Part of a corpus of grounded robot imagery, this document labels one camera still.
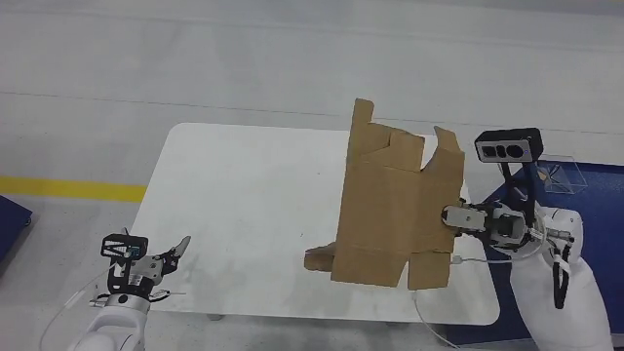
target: flattened cardboard box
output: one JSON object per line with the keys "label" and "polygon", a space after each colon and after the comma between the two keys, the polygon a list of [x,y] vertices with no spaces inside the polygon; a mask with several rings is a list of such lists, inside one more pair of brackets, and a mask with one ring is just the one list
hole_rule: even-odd
{"label": "flattened cardboard box", "polygon": [[396,287],[409,262],[408,289],[449,284],[455,230],[442,210],[459,203],[464,153],[455,133],[435,128],[438,147],[420,170],[425,140],[371,122],[373,104],[356,99],[336,240],[308,250],[308,270],[331,279]]}

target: white cable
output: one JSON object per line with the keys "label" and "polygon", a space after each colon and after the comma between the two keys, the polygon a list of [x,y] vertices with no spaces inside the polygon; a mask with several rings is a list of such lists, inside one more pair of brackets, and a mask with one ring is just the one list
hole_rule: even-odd
{"label": "white cable", "polygon": [[72,297],[70,297],[67,300],[67,302],[65,302],[63,304],[63,306],[58,310],[58,312],[55,315],[55,317],[53,317],[52,320],[50,320],[50,323],[48,323],[46,328],[43,330],[43,333],[41,334],[41,337],[39,337],[39,351],[43,351],[43,338],[46,336],[46,333],[48,333],[48,330],[52,326],[52,323],[57,319],[57,317],[60,316],[60,314],[62,312],[64,312],[66,309],[69,309],[70,307],[72,307],[74,305],[74,303],[76,303],[76,301],[83,295],[84,289],[88,288],[93,282],[95,282],[99,277],[101,277],[102,275],[107,273],[108,270],[110,270],[114,266],[115,266],[115,264],[112,264],[110,267],[106,268],[104,271],[99,273],[99,275],[97,275],[94,279],[89,281],[89,283],[87,285],[83,286],[82,289],[80,289],[78,292],[75,292],[74,295]]}
{"label": "white cable", "polygon": [[455,345],[454,343],[451,343],[450,341],[446,340],[441,334],[437,333],[433,328],[431,328],[431,326],[429,326],[429,323],[427,323],[425,321],[425,319],[422,318],[422,315],[420,314],[420,310],[418,310],[418,301],[416,300],[416,293],[413,293],[413,306],[416,308],[416,313],[418,314],[418,318],[420,319],[420,322],[422,324],[425,325],[425,327],[427,327],[427,330],[429,330],[430,333],[434,334],[436,337],[438,337],[443,343],[445,343],[446,345],[455,348],[457,350],[459,350],[459,346]]}

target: cardboard flap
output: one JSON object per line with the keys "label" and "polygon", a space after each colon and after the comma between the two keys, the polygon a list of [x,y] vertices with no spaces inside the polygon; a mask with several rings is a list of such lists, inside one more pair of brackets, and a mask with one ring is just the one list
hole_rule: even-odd
{"label": "cardboard flap", "polygon": [[449,285],[450,253],[413,253],[409,256],[408,289],[445,288]]}
{"label": "cardboard flap", "polygon": [[362,156],[362,161],[407,172],[420,172],[425,139],[409,133],[393,132],[385,148]]}
{"label": "cardboard flap", "polygon": [[396,288],[408,258],[408,254],[339,246],[331,279],[337,282]]}
{"label": "cardboard flap", "polygon": [[455,133],[440,127],[434,127],[434,130],[438,147],[423,172],[435,175],[440,184],[456,185],[459,181],[463,184],[465,155],[459,148]]}
{"label": "cardboard flap", "polygon": [[303,267],[310,271],[330,272],[332,271],[334,257],[335,243],[313,248],[305,252]]}

